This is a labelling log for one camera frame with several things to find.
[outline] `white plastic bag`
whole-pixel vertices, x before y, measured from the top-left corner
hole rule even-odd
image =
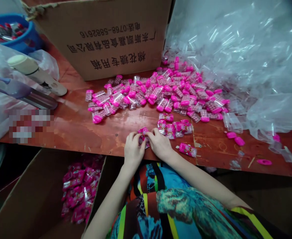
[[[0,77],[18,80],[40,92],[49,94],[50,91],[44,89],[27,76],[8,66],[6,61],[15,55],[23,54],[0,44]],[[31,53],[30,56],[34,57],[39,66],[48,72],[54,79],[59,79],[59,68],[57,66],[57,62],[50,54],[43,50],[38,50]],[[9,129],[9,110],[12,109],[35,109],[35,107],[0,92],[0,138],[3,137]]]

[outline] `wrapped candy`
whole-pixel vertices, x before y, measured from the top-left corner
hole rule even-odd
[[[200,117],[193,111],[187,112],[187,115],[195,121],[195,123],[198,123],[200,121]]]
[[[92,101],[92,94],[94,93],[93,90],[87,90],[85,95],[85,101],[89,102]]]
[[[173,122],[174,121],[174,116],[173,116],[173,114],[160,113],[159,114],[159,120],[165,120],[167,122]]]
[[[159,120],[157,122],[157,128],[162,135],[166,135],[166,121],[165,120]]]
[[[197,149],[192,147],[190,144],[180,143],[179,152],[195,158],[197,154]]]
[[[169,139],[175,139],[176,132],[175,132],[175,127],[173,124],[166,124],[166,137]]]
[[[163,112],[167,104],[168,104],[168,100],[166,98],[161,99],[161,101],[159,102],[157,106],[157,110],[160,112]]]

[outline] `colorful patterned clothing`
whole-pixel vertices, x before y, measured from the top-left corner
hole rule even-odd
[[[285,238],[254,211],[227,210],[164,163],[143,165],[107,238]]]

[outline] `plastic sheet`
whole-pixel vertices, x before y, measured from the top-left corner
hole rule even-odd
[[[292,130],[292,1],[177,0],[164,54],[223,89],[226,127],[269,144]]]

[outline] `wooden table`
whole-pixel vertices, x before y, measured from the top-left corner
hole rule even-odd
[[[70,63],[49,42],[46,50],[58,62],[60,69],[60,82],[68,89],[68,93],[59,98],[58,108],[54,111],[54,124],[43,127],[43,132],[34,133],[34,138],[29,139],[27,145],[56,148],[71,151],[98,153],[105,155],[124,156],[124,146],[127,135],[142,127],[149,130],[157,127],[159,112],[155,106],[147,104],[141,108],[130,111],[118,110],[115,115],[104,119],[100,124],[92,123],[91,113],[87,111],[88,103],[85,102],[85,92],[93,89],[95,92],[102,90],[108,79],[84,82]],[[142,72],[138,75],[150,77],[152,71]],[[174,114],[174,120],[190,119],[188,116]],[[186,142],[196,146],[196,158],[182,155],[195,165],[231,169],[230,163],[238,158],[238,152],[244,152],[240,162],[241,170],[257,173],[292,176],[292,163],[284,161],[279,154],[268,150],[268,144],[253,138],[247,130],[240,136],[246,144],[239,147],[234,140],[228,139],[224,133],[226,128],[223,121],[211,120],[209,123],[193,123],[194,133],[183,138],[171,140],[172,148]],[[279,134],[283,145],[292,152],[292,132]],[[6,134],[0,142],[9,143]],[[152,150],[146,149],[145,159],[158,160]],[[257,163],[257,159],[272,161],[271,166]]]

